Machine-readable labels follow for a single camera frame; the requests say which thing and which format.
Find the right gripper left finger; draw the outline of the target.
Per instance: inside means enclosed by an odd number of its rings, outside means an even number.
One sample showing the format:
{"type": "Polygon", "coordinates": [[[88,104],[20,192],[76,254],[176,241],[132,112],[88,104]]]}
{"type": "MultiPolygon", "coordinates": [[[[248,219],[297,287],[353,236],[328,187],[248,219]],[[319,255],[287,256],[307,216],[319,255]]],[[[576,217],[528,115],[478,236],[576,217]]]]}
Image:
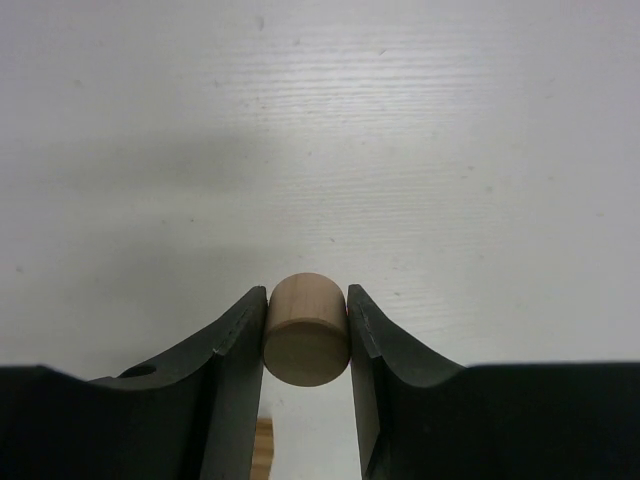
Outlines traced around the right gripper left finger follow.
{"type": "Polygon", "coordinates": [[[266,291],[116,377],[1,371],[5,479],[246,479],[262,383],[266,291]]]}

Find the light wood cylinder block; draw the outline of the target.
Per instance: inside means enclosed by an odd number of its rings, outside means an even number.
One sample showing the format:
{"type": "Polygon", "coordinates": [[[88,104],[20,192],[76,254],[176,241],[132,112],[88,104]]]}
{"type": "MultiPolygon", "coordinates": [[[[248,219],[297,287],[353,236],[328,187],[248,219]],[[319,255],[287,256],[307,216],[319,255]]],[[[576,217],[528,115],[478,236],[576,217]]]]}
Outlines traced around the light wood cylinder block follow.
{"type": "Polygon", "coordinates": [[[280,381],[318,387],[338,378],[351,358],[345,297],[317,273],[298,273],[279,282],[269,299],[263,361],[280,381]]]}

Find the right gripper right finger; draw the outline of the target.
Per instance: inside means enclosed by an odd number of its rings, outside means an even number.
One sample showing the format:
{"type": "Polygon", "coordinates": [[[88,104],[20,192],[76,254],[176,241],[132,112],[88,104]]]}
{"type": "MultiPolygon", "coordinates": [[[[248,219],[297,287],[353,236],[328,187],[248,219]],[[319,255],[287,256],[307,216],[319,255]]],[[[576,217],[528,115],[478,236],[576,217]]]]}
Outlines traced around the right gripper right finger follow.
{"type": "Polygon", "coordinates": [[[639,367],[461,366],[347,296],[366,479],[635,479],[639,367]]]}

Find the light wood rectangular block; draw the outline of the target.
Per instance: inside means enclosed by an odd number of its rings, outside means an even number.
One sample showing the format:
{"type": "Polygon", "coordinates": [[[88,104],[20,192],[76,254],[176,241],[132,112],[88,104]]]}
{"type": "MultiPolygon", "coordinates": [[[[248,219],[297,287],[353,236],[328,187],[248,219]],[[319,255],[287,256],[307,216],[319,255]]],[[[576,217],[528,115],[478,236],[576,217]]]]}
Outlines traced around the light wood rectangular block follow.
{"type": "Polygon", "coordinates": [[[251,480],[268,480],[274,459],[274,431],[271,418],[258,418],[250,472],[251,480]]]}

